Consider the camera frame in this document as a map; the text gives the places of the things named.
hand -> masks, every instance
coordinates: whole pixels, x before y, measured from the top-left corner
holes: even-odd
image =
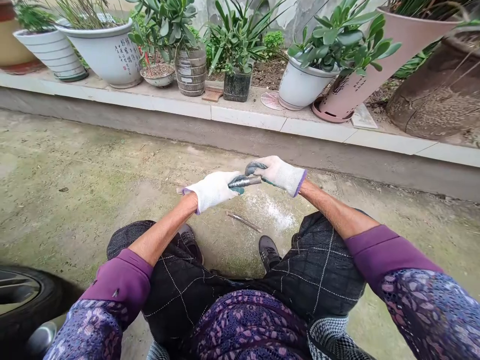
[[[243,193],[242,188],[229,188],[229,183],[236,177],[242,177],[240,171],[233,172],[213,172],[207,175],[203,180],[184,187],[182,193],[196,193],[198,198],[198,208],[196,214],[203,213],[206,209],[230,200]]]
[[[245,175],[260,175],[261,179],[296,197],[307,176],[307,170],[287,164],[278,156],[267,156],[252,161],[246,166]]]

black plaid pants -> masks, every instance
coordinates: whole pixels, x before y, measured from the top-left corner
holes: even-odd
[[[107,247],[108,259],[153,224],[137,221],[117,230]],[[309,323],[318,317],[347,315],[365,289],[342,238],[320,212],[303,219],[290,251],[262,279],[233,281],[210,272],[177,234],[156,263],[150,285],[142,313],[155,341],[170,354],[181,347],[182,339],[215,300],[232,291],[265,291]]]

concrete floor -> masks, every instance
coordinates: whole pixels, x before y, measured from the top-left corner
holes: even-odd
[[[177,203],[176,187],[213,171],[242,170],[250,160],[211,147],[0,111],[0,263],[39,268],[87,287],[116,229],[160,218]],[[312,170],[309,177],[410,239],[480,299],[478,206],[327,172]],[[285,254],[314,208],[262,184],[190,219],[207,268],[254,277],[263,274],[259,234],[226,210],[257,224]],[[351,313],[349,334],[377,359],[413,359],[370,289]],[[144,359],[150,341],[146,323],[137,318],[124,336],[122,357]]]

potted plant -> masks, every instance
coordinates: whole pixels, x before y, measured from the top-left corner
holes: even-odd
[[[441,38],[458,25],[451,17],[470,0],[389,0],[385,7],[376,11],[384,16],[384,36],[402,46],[393,55],[378,61],[381,72],[373,66],[361,74],[339,78],[330,88],[319,111],[322,119],[348,119],[353,110],[429,44]]]
[[[150,85],[165,88],[174,81],[175,69],[169,63],[161,61],[162,57],[158,54],[160,49],[163,50],[162,42],[158,39],[155,25],[153,23],[145,24],[145,21],[144,19],[142,28],[137,22],[134,22],[135,32],[129,32],[128,37],[140,48],[142,62],[145,64],[140,75]]]
[[[157,48],[166,63],[174,60],[176,81],[183,95],[200,96],[205,90],[207,56],[189,25],[197,15],[194,0],[127,0],[144,9],[145,21],[153,23]]]
[[[314,102],[339,74],[355,72],[362,76],[369,64],[381,71],[375,60],[400,47],[399,43],[392,44],[392,39],[384,39],[382,15],[361,14],[368,0],[356,2],[342,0],[330,18],[315,16],[318,25],[311,35],[307,36],[305,27],[302,42],[294,42],[288,49],[290,59],[278,90],[278,101],[287,109],[300,110]],[[374,26],[364,34],[359,27],[371,20]]]
[[[106,0],[56,0],[64,18],[55,27],[65,34],[90,68],[110,86],[126,89],[139,84],[140,52],[128,33],[128,22],[107,13]]]
[[[480,26],[457,27],[388,102],[386,112],[402,131],[440,140],[478,127]]]
[[[64,82],[85,79],[89,73],[80,63],[67,38],[55,29],[55,17],[35,0],[18,0],[16,18],[23,28],[13,33],[25,47]]]
[[[222,9],[219,0],[215,6],[221,18],[221,25],[208,23],[208,36],[213,44],[210,74],[216,69],[222,57],[222,71],[225,72],[223,82],[223,98],[228,101],[246,102],[249,97],[252,82],[252,70],[255,60],[264,59],[263,51],[266,46],[260,46],[262,32],[270,26],[286,9],[272,18],[273,12],[285,1],[279,1],[266,14],[260,14],[259,9],[266,0],[260,1],[253,11],[247,16],[253,0],[246,0],[244,7],[238,0],[225,0],[227,12]]]
[[[23,75],[44,67],[13,35],[20,29],[12,2],[0,0],[0,69],[11,75]]]

shoe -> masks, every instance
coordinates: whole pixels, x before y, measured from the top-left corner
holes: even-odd
[[[274,241],[266,235],[258,241],[258,253],[267,273],[282,260]]]
[[[180,238],[183,241],[183,244],[193,254],[195,260],[197,260],[203,265],[205,260],[202,252],[200,251],[199,245],[195,240],[195,235],[192,228],[185,223],[180,227],[180,229],[178,229],[178,233],[180,234]]]

